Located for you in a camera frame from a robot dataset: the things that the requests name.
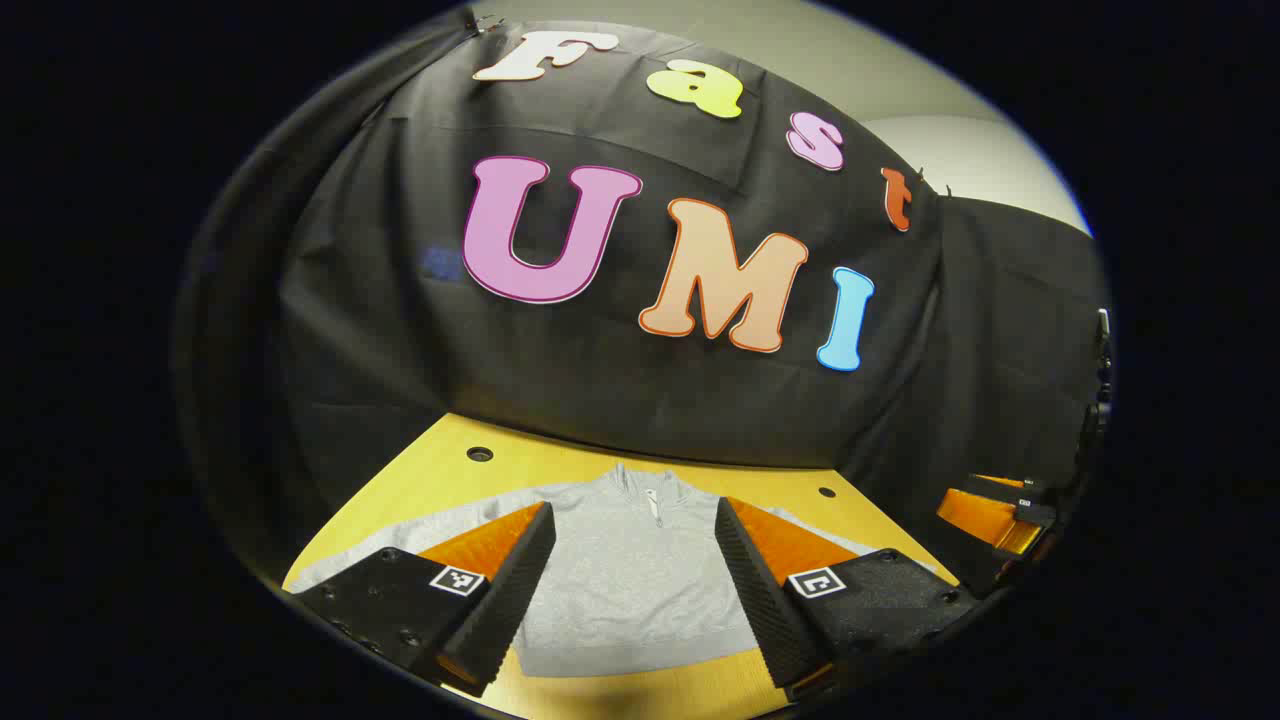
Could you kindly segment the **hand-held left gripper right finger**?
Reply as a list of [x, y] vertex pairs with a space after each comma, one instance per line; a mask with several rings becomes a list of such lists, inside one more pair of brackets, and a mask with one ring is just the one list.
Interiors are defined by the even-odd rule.
[[792, 702], [897, 671], [979, 603], [900, 550], [854, 552], [739, 498], [719, 498], [714, 533], [771, 679]]

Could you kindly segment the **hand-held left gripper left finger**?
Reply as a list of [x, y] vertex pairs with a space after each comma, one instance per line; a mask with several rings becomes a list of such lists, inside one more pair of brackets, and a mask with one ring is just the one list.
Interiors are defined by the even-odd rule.
[[298, 594], [317, 619], [435, 685], [495, 680], [556, 544], [536, 502], [412, 553], [381, 547]]

